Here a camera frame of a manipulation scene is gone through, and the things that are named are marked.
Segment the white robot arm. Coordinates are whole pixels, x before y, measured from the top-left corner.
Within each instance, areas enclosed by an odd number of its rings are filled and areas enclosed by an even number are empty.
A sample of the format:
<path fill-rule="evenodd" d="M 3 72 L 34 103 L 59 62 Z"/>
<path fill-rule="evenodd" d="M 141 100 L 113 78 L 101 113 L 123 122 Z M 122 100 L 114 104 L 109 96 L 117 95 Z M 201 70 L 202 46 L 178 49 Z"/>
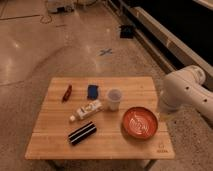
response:
<path fill-rule="evenodd" d="M 204 70 L 196 65 L 170 72 L 163 79 L 158 111 L 172 113 L 191 105 L 213 126 L 213 92 L 203 87 L 205 80 Z"/>

